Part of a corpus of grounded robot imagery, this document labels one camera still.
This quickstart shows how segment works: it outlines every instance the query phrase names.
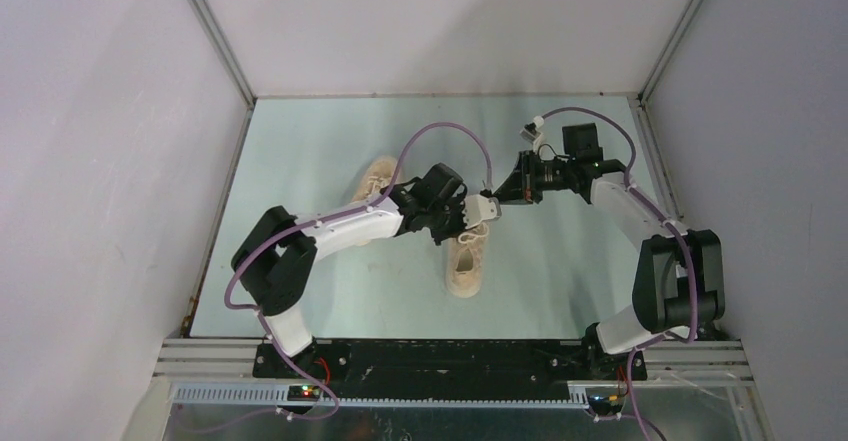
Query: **shoe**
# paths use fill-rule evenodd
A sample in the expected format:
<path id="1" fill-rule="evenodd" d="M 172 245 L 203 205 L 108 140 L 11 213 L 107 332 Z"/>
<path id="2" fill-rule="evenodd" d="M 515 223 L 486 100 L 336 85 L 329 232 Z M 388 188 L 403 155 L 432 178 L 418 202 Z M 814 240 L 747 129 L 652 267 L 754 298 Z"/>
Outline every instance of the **shoe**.
<path id="1" fill-rule="evenodd" d="M 350 202 L 364 201 L 374 193 L 379 193 L 381 189 L 388 186 L 392 181 L 395 168 L 397 168 L 397 159 L 392 156 L 380 156 L 375 159 L 368 166 L 368 169 L 365 170 L 365 174 L 362 175 L 362 180 L 359 181 L 359 187 L 356 188 L 356 194 L 353 195 L 353 199 Z M 400 183 L 402 181 L 403 172 L 398 172 L 397 182 Z M 369 242 L 363 241 L 357 244 L 357 246 L 365 246 Z"/>
<path id="2" fill-rule="evenodd" d="M 483 248 L 489 237 L 486 223 L 469 229 L 448 241 L 448 272 L 445 287 L 459 298 L 470 298 L 483 284 Z"/>

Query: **white connector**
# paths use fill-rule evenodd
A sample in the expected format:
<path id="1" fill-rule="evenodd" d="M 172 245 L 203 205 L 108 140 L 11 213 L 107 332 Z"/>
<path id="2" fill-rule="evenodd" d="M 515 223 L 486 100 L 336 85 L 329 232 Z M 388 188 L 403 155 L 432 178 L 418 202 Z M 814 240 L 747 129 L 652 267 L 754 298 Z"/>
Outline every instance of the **white connector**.
<path id="1" fill-rule="evenodd" d="M 530 124 L 524 126 L 519 134 L 533 145 L 533 151 L 539 152 L 539 149 L 545 144 L 545 133 L 542 132 L 542 126 L 545 125 L 545 118 L 536 116 Z"/>
<path id="2" fill-rule="evenodd" d="M 462 208 L 462 221 L 466 229 L 471 229 L 483 221 L 492 221 L 501 217 L 501 206 L 495 198 L 487 198 L 482 194 L 472 194 L 465 197 L 465 207 Z"/>

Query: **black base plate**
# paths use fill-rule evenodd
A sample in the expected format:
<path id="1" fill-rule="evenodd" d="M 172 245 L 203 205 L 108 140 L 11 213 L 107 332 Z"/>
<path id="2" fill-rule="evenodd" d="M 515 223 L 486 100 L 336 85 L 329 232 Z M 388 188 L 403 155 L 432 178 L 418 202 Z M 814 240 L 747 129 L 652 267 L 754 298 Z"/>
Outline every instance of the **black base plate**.
<path id="1" fill-rule="evenodd" d="M 271 344 L 261 344 L 255 378 L 298 378 Z M 345 398 L 404 400 L 562 400 L 568 381 L 615 380 L 627 354 L 590 369 L 579 342 L 561 340 L 321 339 L 297 356 L 318 379 L 330 368 L 330 387 Z M 647 378 L 642 354 L 633 379 Z"/>

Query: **white panel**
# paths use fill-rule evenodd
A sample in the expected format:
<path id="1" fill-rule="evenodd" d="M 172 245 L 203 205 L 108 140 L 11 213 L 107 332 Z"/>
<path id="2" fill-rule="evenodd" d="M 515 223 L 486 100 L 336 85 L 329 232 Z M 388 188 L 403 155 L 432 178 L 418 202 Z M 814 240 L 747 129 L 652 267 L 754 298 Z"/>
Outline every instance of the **white panel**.
<path id="1" fill-rule="evenodd" d="M 0 432 L 118 439 L 245 107 L 186 0 L 0 0 Z"/>
<path id="2" fill-rule="evenodd" d="M 707 0 L 653 101 L 687 219 L 722 239 L 725 324 L 781 440 L 848 430 L 846 7 Z"/>
<path id="3" fill-rule="evenodd" d="M 267 209 L 326 213 L 347 204 L 377 156 L 397 155 L 418 129 L 451 120 L 477 133 L 492 156 L 500 186 L 527 144 L 518 135 L 533 116 L 561 106 L 598 110 L 637 140 L 638 182 L 653 195 L 623 96 L 477 96 L 261 99 L 233 180 L 192 326 L 194 336 L 259 336 L 249 311 L 223 303 L 233 255 Z M 561 152 L 563 124 L 594 118 L 565 113 L 546 123 Z M 627 142 L 598 126 L 604 153 L 627 159 Z M 409 151 L 407 178 L 443 162 L 482 187 L 485 163 L 457 130 L 425 133 Z M 546 193 L 534 206 L 503 206 L 492 223 L 483 286 L 470 299 L 445 288 L 447 243 L 422 231 L 342 250 L 313 267 L 300 302 L 307 326 L 321 337 L 578 338 L 586 327 L 630 303 L 638 252 L 603 212 L 570 192 Z M 241 285 L 235 302 L 249 302 Z"/>
<path id="4" fill-rule="evenodd" d="M 209 0 L 259 96 L 637 91 L 687 0 Z"/>

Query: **cable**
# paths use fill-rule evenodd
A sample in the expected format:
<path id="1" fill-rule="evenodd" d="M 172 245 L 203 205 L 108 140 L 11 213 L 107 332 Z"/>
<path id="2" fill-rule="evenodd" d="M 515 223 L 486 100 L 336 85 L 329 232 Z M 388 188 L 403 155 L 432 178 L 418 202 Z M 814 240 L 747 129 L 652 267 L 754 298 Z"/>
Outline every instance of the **cable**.
<path id="1" fill-rule="evenodd" d="M 551 158 L 551 159 L 556 159 L 556 158 L 561 158 L 561 157 L 563 157 L 563 156 L 560 156 L 559 154 L 557 154 L 557 152 L 556 152 L 556 150 L 554 149 L 554 147 L 553 147 L 553 146 L 551 146 L 551 145 L 550 145 L 550 144 L 548 144 L 548 143 L 544 143 L 544 144 L 539 145 L 539 151 L 538 151 L 538 153 L 539 153 L 539 156 L 540 156 L 540 157 L 542 156 L 542 148 L 544 148 L 544 147 L 547 147 L 548 149 L 550 149 L 550 150 L 551 150 L 551 154 L 553 154 L 553 155 L 554 155 L 554 157 L 553 157 L 553 158 Z"/>
<path id="2" fill-rule="evenodd" d="M 621 366 L 619 366 L 619 367 L 618 367 L 618 369 L 617 369 L 616 371 L 617 371 L 616 376 L 618 376 L 618 375 L 620 375 L 620 376 L 621 376 L 621 381 L 624 381 L 624 386 L 627 388 L 627 389 L 624 391 L 624 394 L 621 394 L 621 385 L 620 385 L 620 384 L 617 384 L 617 385 L 616 385 L 616 388 L 619 390 L 619 392 L 618 392 L 618 397 L 619 397 L 619 398 L 624 398 L 624 397 L 626 397 L 628 394 L 630 394 L 630 386 L 627 386 L 627 375 L 624 373 L 624 369 L 623 369 Z"/>
<path id="3" fill-rule="evenodd" d="M 553 111 L 549 111 L 542 115 L 542 119 L 548 119 L 551 116 L 554 116 L 559 113 L 565 113 L 569 111 L 574 111 L 578 113 L 588 114 L 589 116 L 594 116 L 601 121 L 606 122 L 616 131 L 621 133 L 624 136 L 624 139 L 627 140 L 627 145 L 630 146 L 630 160 L 627 162 L 627 166 L 624 168 L 624 184 L 628 192 L 633 194 L 633 197 L 639 201 L 646 209 L 648 209 L 654 216 L 656 216 L 657 220 L 663 224 L 663 226 L 674 236 L 674 239 L 677 241 L 677 244 L 680 246 L 680 250 L 683 252 L 683 258 L 686 262 L 686 278 L 689 281 L 689 336 L 686 338 L 687 343 L 691 343 L 695 341 L 695 336 L 698 330 L 698 286 L 695 282 L 695 267 L 692 264 L 692 254 L 689 252 L 689 247 L 686 245 L 686 241 L 683 240 L 683 235 L 680 234 L 680 231 L 671 224 L 671 219 L 668 216 L 664 215 L 662 210 L 657 207 L 647 196 L 645 196 L 642 191 L 636 187 L 631 182 L 630 171 L 633 169 L 633 165 L 636 164 L 636 144 L 633 142 L 633 138 L 627 134 L 624 128 L 621 127 L 620 124 L 616 123 L 612 119 L 603 114 L 588 109 L 581 108 L 577 106 L 566 106 L 562 108 L 554 109 Z"/>
<path id="4" fill-rule="evenodd" d="M 308 421 L 317 421 L 317 420 L 320 420 L 320 419 L 329 418 L 330 416 L 334 415 L 338 411 L 340 402 L 339 402 L 338 396 L 336 396 L 336 393 L 333 392 L 333 390 L 330 389 L 330 387 L 327 386 L 325 383 L 317 380 L 316 378 L 309 375 L 306 371 L 302 370 L 299 366 L 297 366 L 297 364 L 294 363 L 294 361 L 291 360 L 291 358 L 286 356 L 286 354 L 283 352 L 283 348 L 280 346 L 277 339 L 271 334 L 271 328 L 270 328 L 270 326 L 268 326 L 268 322 L 265 319 L 265 316 L 263 316 L 261 314 L 261 312 L 259 311 L 259 306 L 255 305 L 255 304 L 236 304 L 236 303 L 233 303 L 232 302 L 233 290 L 235 289 L 235 285 L 236 285 L 236 283 L 238 283 L 239 279 L 241 279 L 241 277 L 244 276 L 244 273 L 247 271 L 247 268 L 250 267 L 250 265 L 254 261 L 256 261 L 256 259 L 263 252 L 265 252 L 265 250 L 267 250 L 271 246 L 274 246 L 275 244 L 277 244 L 280 240 L 284 239 L 285 237 L 287 237 L 287 236 L 289 236 L 293 233 L 302 231 L 304 229 L 310 228 L 312 226 L 315 226 L 315 224 L 319 221 L 322 222 L 322 223 L 327 223 L 327 222 L 330 222 L 330 221 L 334 221 L 336 219 L 344 218 L 346 216 L 350 216 L 352 214 L 356 214 L 356 213 L 365 211 L 365 210 L 368 209 L 369 206 L 377 206 L 380 203 L 382 203 L 386 198 L 389 197 L 389 194 L 391 194 L 392 188 L 394 188 L 394 186 L 397 182 L 397 178 L 398 178 L 398 175 L 400 173 L 401 166 L 403 165 L 403 161 L 406 159 L 406 156 L 409 152 L 409 149 L 412 147 L 412 145 L 415 143 L 415 141 L 417 141 L 418 138 L 420 138 L 421 135 L 423 135 L 427 131 L 434 129 L 434 128 L 442 128 L 442 127 L 458 129 L 458 130 L 464 132 L 465 134 L 467 134 L 468 136 L 470 136 L 474 140 L 474 142 L 477 143 L 477 146 L 479 146 L 480 150 L 483 152 L 483 157 L 486 159 L 486 182 L 485 182 L 484 188 L 491 190 L 492 189 L 492 159 L 489 156 L 489 151 L 486 149 L 486 145 L 483 144 L 483 141 L 476 134 L 474 134 L 473 131 L 471 131 L 470 129 L 468 129 L 465 126 L 462 126 L 460 124 L 450 123 L 450 122 L 439 122 L 439 123 L 428 124 L 427 126 L 424 126 L 420 130 L 418 130 L 415 134 L 413 134 L 412 137 L 409 139 L 409 141 L 407 141 L 406 145 L 404 145 L 403 149 L 400 152 L 400 156 L 398 156 L 397 166 L 395 167 L 394 173 L 392 173 L 391 181 L 389 181 L 388 186 L 386 186 L 386 188 L 383 189 L 383 192 L 380 194 L 380 196 L 375 198 L 374 201 L 372 201 L 368 205 L 358 206 L 356 208 L 351 208 L 349 210 L 342 211 L 342 212 L 339 212 L 339 213 L 329 214 L 329 215 L 320 217 L 318 219 L 305 221 L 305 222 L 300 223 L 296 226 L 293 226 L 289 229 L 283 230 L 282 232 L 268 238 L 267 240 L 265 240 L 265 242 L 263 242 L 261 245 L 259 245 L 258 248 L 253 250 L 253 252 L 250 253 L 247 256 L 247 258 L 245 258 L 244 261 L 241 262 L 241 264 L 239 264 L 239 266 L 236 268 L 235 272 L 233 273 L 233 277 L 230 278 L 230 281 L 229 281 L 229 283 L 227 283 L 227 287 L 224 290 L 224 305 L 227 306 L 227 308 L 233 309 L 233 310 L 242 310 L 242 309 L 253 310 L 256 313 L 257 319 L 259 319 L 259 324 L 262 325 L 262 329 L 264 329 L 265 332 L 267 333 L 268 339 L 271 340 L 271 343 L 273 344 L 274 349 L 277 350 L 277 354 L 280 355 L 280 358 L 282 358 L 283 362 L 285 362 L 294 372 L 296 372 L 297 374 L 302 376 L 304 379 L 311 381 L 316 386 L 318 386 L 318 388 L 320 388 L 321 391 L 323 391 L 328 396 L 330 396 L 330 398 L 332 398 L 332 400 L 333 400 L 333 409 L 330 410 L 330 412 L 328 412 L 328 413 L 324 413 L 324 414 L 320 414 L 320 415 L 316 415 L 316 416 L 306 416 L 306 415 L 302 415 L 302 414 L 297 414 L 297 413 L 285 411 L 282 408 L 264 408 L 264 409 L 259 409 L 259 410 L 256 410 L 256 411 L 251 411 L 250 413 L 247 413 L 247 414 L 245 414 L 245 415 L 243 415 L 239 418 L 236 418 L 234 420 L 228 421 L 228 422 L 226 422 L 226 423 L 224 423 L 220 426 L 216 426 L 216 427 L 212 427 L 212 428 L 203 428 L 201 430 L 191 430 L 190 428 L 186 428 L 185 426 L 180 424 L 179 421 L 178 421 L 178 424 L 180 424 L 180 427 L 182 429 L 184 429 L 186 431 L 190 431 L 190 432 L 195 432 L 195 433 L 198 433 L 198 434 L 211 433 L 211 432 L 215 432 L 215 431 L 219 431 L 219 430 L 228 428 L 228 427 L 230 427 L 230 426 L 232 426 L 236 423 L 239 423 L 239 422 L 241 422 L 245 419 L 252 418 L 253 416 L 257 416 L 257 415 L 265 414 L 265 413 L 271 413 L 271 412 L 275 412 L 275 413 L 278 413 L 278 414 L 281 413 L 281 412 L 285 412 L 286 415 L 287 415 L 286 417 L 289 420 L 291 420 L 291 419 L 303 419 L 303 420 L 308 420 Z M 330 370 L 329 370 L 329 368 L 327 368 L 327 382 L 329 382 L 329 378 L 330 378 Z"/>
<path id="5" fill-rule="evenodd" d="M 698 286 L 697 286 L 696 280 L 695 280 L 695 267 L 692 263 L 692 253 L 689 251 L 689 246 L 686 245 L 686 241 L 683 239 L 683 235 L 680 234 L 680 231 L 676 227 L 674 227 L 674 225 L 671 223 L 671 219 L 669 219 L 668 216 L 663 214 L 662 210 L 659 207 L 657 207 L 657 205 L 655 205 L 653 203 L 653 201 L 651 201 L 644 193 L 642 193 L 641 190 L 635 184 L 633 184 L 631 182 L 630 171 L 633 169 L 633 165 L 636 164 L 636 144 L 633 142 L 633 138 L 631 138 L 630 135 L 627 134 L 627 131 L 625 131 L 624 128 L 622 128 L 620 124 L 616 123 L 615 121 L 613 121 L 609 117 L 604 116 L 603 114 L 601 114 L 597 111 L 593 111 L 593 110 L 587 109 L 587 108 L 580 108 L 580 107 L 577 107 L 577 106 L 568 106 L 568 107 L 563 107 L 563 108 L 557 108 L 557 109 L 554 109 L 553 111 L 549 111 L 549 112 L 543 114 L 542 119 L 547 119 L 547 118 L 550 118 L 551 116 L 554 116 L 556 114 L 565 113 L 565 112 L 569 112 L 569 111 L 594 116 L 594 117 L 606 122 L 607 124 L 609 124 L 613 128 L 615 128 L 615 130 L 618 131 L 619 133 L 621 133 L 621 135 L 624 136 L 624 139 L 627 140 L 627 144 L 630 146 L 630 160 L 627 162 L 627 166 L 624 168 L 625 189 L 628 192 L 632 193 L 633 197 L 640 204 L 642 204 L 647 210 L 649 210 L 651 212 L 651 214 L 653 214 L 657 218 L 657 220 L 660 223 L 662 223 L 663 227 L 665 227 L 668 230 L 668 232 L 671 233 L 672 236 L 674 236 L 675 241 L 677 241 L 677 244 L 680 247 L 681 252 L 683 253 L 684 262 L 686 263 L 686 279 L 687 279 L 688 284 L 689 284 L 689 313 L 690 313 L 689 335 L 684 339 L 684 338 L 681 338 L 680 336 L 677 336 L 674 333 L 670 333 L 670 334 L 672 336 L 674 336 L 676 339 L 678 339 L 679 341 L 682 341 L 682 342 L 685 342 L 685 343 L 694 342 L 695 337 L 696 337 L 696 333 L 698 331 Z M 653 426 L 652 423 L 650 423 L 650 421 L 645 420 L 639 414 L 639 407 L 636 403 L 636 393 L 633 389 L 632 364 L 633 364 L 633 359 L 636 356 L 636 352 L 642 351 L 645 348 L 647 348 L 649 346 L 653 346 L 654 344 L 662 341 L 664 339 L 664 334 L 665 333 L 661 333 L 661 334 L 657 335 L 656 337 L 650 339 L 649 341 L 647 341 L 647 342 L 645 342 L 645 343 L 643 343 L 639 346 L 636 346 L 635 348 L 633 348 L 630 351 L 630 354 L 627 357 L 627 378 L 626 378 L 627 391 L 630 394 L 631 404 L 633 405 L 633 415 L 634 415 L 636 421 L 639 423 L 639 428 L 641 428 L 642 434 L 645 436 L 645 439 L 647 439 L 647 440 L 650 440 L 651 437 L 648 434 L 648 429 L 646 427 L 646 424 L 653 427 L 654 430 L 656 430 L 658 433 L 659 433 L 659 431 L 656 429 L 655 426 Z M 660 434 L 660 437 L 662 439 L 665 439 L 665 437 L 662 435 L 662 433 L 659 433 L 659 434 Z"/>
<path id="6" fill-rule="evenodd" d="M 324 358 L 318 358 L 314 363 L 324 367 L 324 372 L 327 374 L 327 377 L 324 378 L 324 384 L 330 384 L 330 366 L 327 365 L 327 361 Z"/>
<path id="7" fill-rule="evenodd" d="M 618 417 L 617 415 L 600 416 L 600 415 L 596 414 L 594 411 L 592 411 L 592 408 L 589 408 L 589 409 L 587 409 L 587 410 L 585 410 L 585 411 L 583 411 L 583 412 L 584 412 L 584 413 L 586 413 L 586 415 L 587 415 L 587 416 L 589 416 L 590 418 L 592 418 L 593 420 L 595 420 L 595 422 L 596 422 L 596 423 L 597 423 L 598 421 L 620 421 L 620 419 L 619 419 L 619 417 Z M 622 414 L 622 415 L 621 415 L 621 418 L 622 418 L 622 419 L 636 419 L 636 416 L 634 416 L 634 415 L 632 415 L 632 414 Z M 644 422 L 645 422 L 648 426 L 650 426 L 650 427 L 651 427 L 651 429 L 653 429 L 655 433 L 657 433 L 657 436 L 659 436 L 659 437 L 660 437 L 660 439 L 661 439 L 662 441 L 668 441 L 668 438 L 666 438 L 666 437 L 665 437 L 665 435 L 663 434 L 663 432 L 662 432 L 662 431 L 660 431 L 660 428 L 658 428 L 656 424 L 654 424 L 654 423 L 652 423 L 652 422 L 650 422 L 649 420 L 644 419 L 644 418 L 642 418 L 642 420 L 643 420 L 643 421 L 644 421 Z"/>
<path id="8" fill-rule="evenodd" d="M 626 408 L 626 407 L 627 407 L 627 394 L 625 394 L 624 397 L 621 398 L 621 410 L 624 411 L 624 408 Z"/>
<path id="9" fill-rule="evenodd" d="M 706 394 L 707 396 L 710 396 L 710 397 L 715 398 L 715 399 L 720 399 L 722 401 L 727 401 L 726 397 L 719 396 L 718 394 L 715 394 L 712 391 L 704 389 L 698 383 L 693 383 L 692 381 L 689 381 L 686 378 L 678 376 L 677 374 L 674 373 L 674 371 L 663 371 L 663 375 L 666 375 L 666 374 L 671 376 L 672 378 L 680 381 L 681 383 L 688 384 L 689 386 L 692 386 L 693 388 L 697 389 L 698 391 L 700 391 L 703 394 Z M 663 379 L 662 376 L 657 376 L 657 378 L 654 379 L 654 382 L 662 381 L 662 379 Z"/>

